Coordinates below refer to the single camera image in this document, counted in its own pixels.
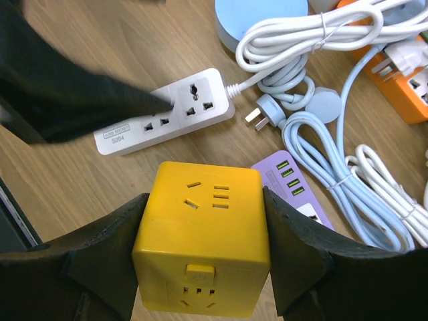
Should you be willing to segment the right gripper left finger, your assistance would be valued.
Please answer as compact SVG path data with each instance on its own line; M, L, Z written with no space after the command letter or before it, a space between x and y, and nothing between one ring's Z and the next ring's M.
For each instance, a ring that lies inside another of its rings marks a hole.
M24 252L1 254L2 320L129 320L132 248L148 194Z

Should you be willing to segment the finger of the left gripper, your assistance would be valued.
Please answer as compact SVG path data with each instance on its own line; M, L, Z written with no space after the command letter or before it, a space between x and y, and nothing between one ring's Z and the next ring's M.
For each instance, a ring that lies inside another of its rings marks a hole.
M22 10L21 1L1 2L1 126L23 142L69 142L129 118L171 111L168 98L63 56Z

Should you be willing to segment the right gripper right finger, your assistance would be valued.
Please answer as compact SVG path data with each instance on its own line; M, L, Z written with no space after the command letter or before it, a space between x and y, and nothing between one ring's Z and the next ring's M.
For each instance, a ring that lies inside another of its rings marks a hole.
M427 250L385 251L263 191L276 310L284 320L426 320Z

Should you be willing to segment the yellow cube socket adapter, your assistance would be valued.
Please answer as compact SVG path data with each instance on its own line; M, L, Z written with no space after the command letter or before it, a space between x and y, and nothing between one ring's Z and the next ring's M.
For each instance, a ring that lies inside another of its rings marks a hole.
M132 258L145 308L250 317L270 271L260 173L162 163Z

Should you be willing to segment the white usb power strip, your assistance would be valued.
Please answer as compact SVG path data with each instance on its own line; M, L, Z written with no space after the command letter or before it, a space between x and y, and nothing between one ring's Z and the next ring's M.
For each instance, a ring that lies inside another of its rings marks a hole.
M96 131L101 155L126 155L200 130L235 114L219 70L209 68L153 92L173 103L169 112L131 118Z

